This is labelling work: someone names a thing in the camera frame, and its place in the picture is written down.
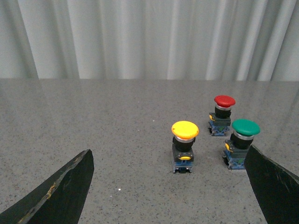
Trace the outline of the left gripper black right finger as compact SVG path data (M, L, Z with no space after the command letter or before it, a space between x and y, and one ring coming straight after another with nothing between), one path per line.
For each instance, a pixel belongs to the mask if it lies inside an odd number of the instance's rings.
M263 155L254 145L245 158L250 184L269 224L299 222L299 177Z

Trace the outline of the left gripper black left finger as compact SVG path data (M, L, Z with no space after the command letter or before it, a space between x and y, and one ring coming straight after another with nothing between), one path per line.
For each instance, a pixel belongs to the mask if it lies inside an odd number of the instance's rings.
M94 172L93 154L82 151L0 215L2 224L78 223Z

